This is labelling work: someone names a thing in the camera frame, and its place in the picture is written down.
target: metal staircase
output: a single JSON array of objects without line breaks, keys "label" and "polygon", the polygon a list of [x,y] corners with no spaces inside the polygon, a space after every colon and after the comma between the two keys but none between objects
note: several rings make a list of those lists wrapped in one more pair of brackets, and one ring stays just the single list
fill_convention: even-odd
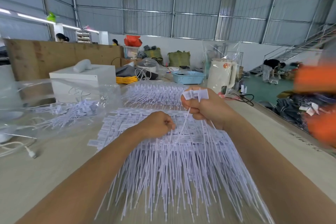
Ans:
[{"label": "metal staircase", "polygon": [[[264,60],[266,59],[275,59],[275,58],[281,62],[284,62],[285,60],[288,60],[303,51],[309,50],[310,48],[318,48],[322,46],[323,44],[325,44],[326,42],[330,41],[331,39],[336,39],[336,24],[333,24],[331,26],[325,24],[319,28],[323,28],[323,29],[317,32],[316,34],[312,35],[308,39],[306,39],[302,44],[299,44],[297,46],[293,45],[290,48],[286,49],[285,51],[282,50],[280,52],[274,53],[280,48],[284,46],[288,46],[287,44],[285,44],[275,49],[274,51],[267,53],[264,56],[262,63],[264,63]],[[263,65],[261,64],[260,66],[255,67],[254,69],[250,70],[250,73],[260,73],[262,67]]]}]

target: yellow cord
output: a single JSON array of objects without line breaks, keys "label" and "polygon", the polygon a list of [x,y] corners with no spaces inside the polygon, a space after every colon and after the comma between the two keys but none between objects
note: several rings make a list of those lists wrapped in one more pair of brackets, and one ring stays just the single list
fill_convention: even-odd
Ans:
[{"label": "yellow cord", "polygon": [[116,78],[117,84],[130,84],[132,82],[137,82],[138,78],[136,76],[129,76],[129,77],[119,77]]}]

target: red plastic bag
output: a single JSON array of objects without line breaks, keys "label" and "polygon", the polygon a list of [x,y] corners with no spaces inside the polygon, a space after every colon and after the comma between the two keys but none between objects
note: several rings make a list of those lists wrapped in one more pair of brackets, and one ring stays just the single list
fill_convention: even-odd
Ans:
[{"label": "red plastic bag", "polygon": [[139,35],[126,35],[124,43],[126,46],[132,47],[140,47],[142,45]]}]

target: green woven sack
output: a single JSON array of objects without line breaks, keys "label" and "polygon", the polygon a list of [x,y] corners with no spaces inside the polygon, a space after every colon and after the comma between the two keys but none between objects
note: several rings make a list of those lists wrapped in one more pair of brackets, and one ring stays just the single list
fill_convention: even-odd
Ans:
[{"label": "green woven sack", "polygon": [[143,51],[149,58],[162,58],[160,48],[156,50]]},{"label": "green woven sack", "polygon": [[168,58],[170,67],[190,66],[190,52],[169,52]]}]

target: gray pants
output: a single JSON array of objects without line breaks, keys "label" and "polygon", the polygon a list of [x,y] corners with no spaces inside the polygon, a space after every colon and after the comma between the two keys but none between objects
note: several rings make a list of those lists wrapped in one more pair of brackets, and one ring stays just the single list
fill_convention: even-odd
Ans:
[{"label": "gray pants", "polygon": [[272,71],[272,68],[267,65],[262,65],[262,80],[263,81],[268,81],[270,78],[270,73]]}]

